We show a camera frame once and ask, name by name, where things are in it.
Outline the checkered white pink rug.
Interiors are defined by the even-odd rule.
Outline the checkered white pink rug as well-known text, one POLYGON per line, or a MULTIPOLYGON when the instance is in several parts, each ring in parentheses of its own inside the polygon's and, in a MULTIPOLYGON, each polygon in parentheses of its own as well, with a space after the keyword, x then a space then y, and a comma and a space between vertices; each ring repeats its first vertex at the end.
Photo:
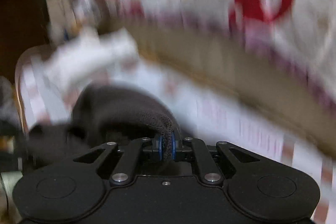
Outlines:
POLYGON ((335 206, 335 161, 238 99, 202 87, 174 69, 141 57, 102 69, 61 94, 44 77, 46 53, 47 46, 31 48, 21 55, 15 68, 26 129, 39 122, 69 120, 75 101, 89 83, 134 88, 163 103, 180 125, 208 144, 226 140, 307 173, 320 187, 320 203, 335 206))

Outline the folded white garment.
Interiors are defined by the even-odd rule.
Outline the folded white garment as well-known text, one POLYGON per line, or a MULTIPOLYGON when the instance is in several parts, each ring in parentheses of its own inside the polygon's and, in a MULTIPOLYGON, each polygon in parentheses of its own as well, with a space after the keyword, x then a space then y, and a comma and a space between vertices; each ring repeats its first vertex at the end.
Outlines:
POLYGON ((66 94, 94 73, 138 57, 137 43, 126 29, 100 36, 94 28, 85 27, 76 38, 57 47, 44 62, 43 73, 48 83, 66 94))

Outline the beige bed frame side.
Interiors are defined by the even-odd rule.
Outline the beige bed frame side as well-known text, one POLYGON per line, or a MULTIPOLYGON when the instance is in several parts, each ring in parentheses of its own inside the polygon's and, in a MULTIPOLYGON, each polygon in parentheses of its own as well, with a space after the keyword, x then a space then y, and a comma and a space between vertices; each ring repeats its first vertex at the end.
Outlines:
POLYGON ((107 34, 126 28, 148 60, 167 64, 218 91, 234 96, 277 124, 335 156, 335 104, 309 76, 218 34, 113 20, 107 34))

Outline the dark brown knit sweater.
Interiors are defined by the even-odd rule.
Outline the dark brown knit sweater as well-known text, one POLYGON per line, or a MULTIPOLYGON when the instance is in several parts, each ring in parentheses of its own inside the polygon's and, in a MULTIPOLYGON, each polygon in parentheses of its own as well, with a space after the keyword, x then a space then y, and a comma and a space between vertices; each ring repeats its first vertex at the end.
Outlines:
POLYGON ((171 112, 146 93, 116 86, 89 85, 79 95, 71 119, 55 125, 37 124, 25 142, 37 166, 46 166, 114 141, 162 137, 163 171, 173 160, 173 134, 179 125, 171 112))

